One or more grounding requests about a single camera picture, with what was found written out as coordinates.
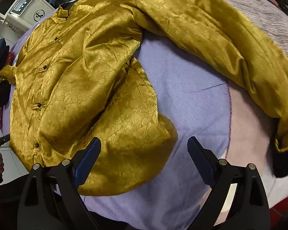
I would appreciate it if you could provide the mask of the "golden silk padded jacket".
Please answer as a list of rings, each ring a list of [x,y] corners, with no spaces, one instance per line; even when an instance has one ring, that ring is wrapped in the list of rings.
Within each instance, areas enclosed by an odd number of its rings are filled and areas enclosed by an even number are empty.
[[[177,132],[134,57],[143,30],[199,57],[277,118],[274,173],[288,175],[288,57],[223,0],[78,0],[35,28],[16,65],[0,71],[16,85],[11,148],[24,166],[55,165],[98,137],[82,195],[119,195],[162,170]]]

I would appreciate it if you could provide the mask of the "grey striped blanket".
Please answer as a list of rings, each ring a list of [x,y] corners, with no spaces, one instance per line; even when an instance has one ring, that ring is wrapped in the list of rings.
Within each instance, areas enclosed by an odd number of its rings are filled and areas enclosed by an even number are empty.
[[[288,16],[267,0],[228,0],[271,37],[288,57]]]

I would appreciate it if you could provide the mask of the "white bedside machine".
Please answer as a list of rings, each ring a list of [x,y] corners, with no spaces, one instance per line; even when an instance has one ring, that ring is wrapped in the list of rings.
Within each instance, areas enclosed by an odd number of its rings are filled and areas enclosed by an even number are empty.
[[[0,0],[0,39],[12,46],[55,9],[46,0]]]

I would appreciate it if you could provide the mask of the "purple floral bed quilt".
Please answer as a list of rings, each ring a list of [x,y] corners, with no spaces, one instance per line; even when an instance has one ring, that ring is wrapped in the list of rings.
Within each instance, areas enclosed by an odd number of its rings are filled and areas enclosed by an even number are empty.
[[[112,196],[82,195],[82,185],[78,191],[88,210],[104,218],[136,229],[187,229],[208,190],[189,155],[188,140],[195,136],[217,157],[224,154],[230,135],[229,79],[168,37],[147,30],[134,57],[177,141],[162,170],[141,186]]]

